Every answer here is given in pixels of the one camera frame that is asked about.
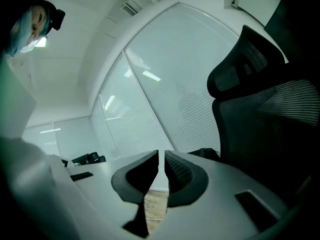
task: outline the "air vent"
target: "air vent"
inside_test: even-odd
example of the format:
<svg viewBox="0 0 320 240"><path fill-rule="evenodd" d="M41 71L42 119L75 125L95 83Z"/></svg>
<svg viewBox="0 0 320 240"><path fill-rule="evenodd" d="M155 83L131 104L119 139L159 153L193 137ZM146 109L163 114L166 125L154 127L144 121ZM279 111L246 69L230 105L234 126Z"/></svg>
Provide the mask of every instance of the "air vent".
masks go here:
<svg viewBox="0 0 320 240"><path fill-rule="evenodd" d="M129 16L136 15L137 12L127 3L121 6L121 9Z"/></svg>

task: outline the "face mask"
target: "face mask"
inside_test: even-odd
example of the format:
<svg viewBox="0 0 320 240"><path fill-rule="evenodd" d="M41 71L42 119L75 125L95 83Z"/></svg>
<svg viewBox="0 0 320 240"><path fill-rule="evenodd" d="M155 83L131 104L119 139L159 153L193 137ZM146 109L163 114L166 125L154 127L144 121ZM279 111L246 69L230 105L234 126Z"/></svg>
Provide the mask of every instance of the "face mask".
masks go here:
<svg viewBox="0 0 320 240"><path fill-rule="evenodd" d="M21 18L14 24L10 33L9 45L6 53L12 58L27 45L27 42L32 34L32 13L31 10L26 11Z"/></svg>

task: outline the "office chair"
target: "office chair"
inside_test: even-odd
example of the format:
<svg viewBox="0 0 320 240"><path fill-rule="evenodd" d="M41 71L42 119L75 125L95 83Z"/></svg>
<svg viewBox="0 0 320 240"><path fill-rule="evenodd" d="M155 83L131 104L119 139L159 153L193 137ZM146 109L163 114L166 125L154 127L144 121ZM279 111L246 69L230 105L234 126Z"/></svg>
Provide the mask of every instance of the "office chair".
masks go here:
<svg viewBox="0 0 320 240"><path fill-rule="evenodd" d="M247 26L207 81L221 161L292 202L318 165L320 83L312 63L284 64Z"/></svg>

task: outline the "wooden floor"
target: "wooden floor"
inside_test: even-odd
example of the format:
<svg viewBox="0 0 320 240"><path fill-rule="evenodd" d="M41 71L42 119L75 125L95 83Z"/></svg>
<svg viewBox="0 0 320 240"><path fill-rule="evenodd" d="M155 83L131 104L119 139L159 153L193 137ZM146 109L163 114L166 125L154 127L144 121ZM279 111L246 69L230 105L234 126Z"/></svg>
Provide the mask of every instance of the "wooden floor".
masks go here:
<svg viewBox="0 0 320 240"><path fill-rule="evenodd" d="M150 235L166 215L168 195L168 192L149 190L144 197L144 213Z"/></svg>

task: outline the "person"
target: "person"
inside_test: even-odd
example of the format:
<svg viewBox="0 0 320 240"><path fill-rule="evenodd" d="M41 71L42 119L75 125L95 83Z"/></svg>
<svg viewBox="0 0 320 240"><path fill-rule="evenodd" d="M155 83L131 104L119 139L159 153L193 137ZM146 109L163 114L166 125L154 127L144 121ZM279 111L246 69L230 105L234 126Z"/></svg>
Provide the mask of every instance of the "person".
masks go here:
<svg viewBox="0 0 320 240"><path fill-rule="evenodd" d="M66 13L45 0L35 0L14 24L5 52L12 58L29 52L51 29L59 30Z"/></svg>

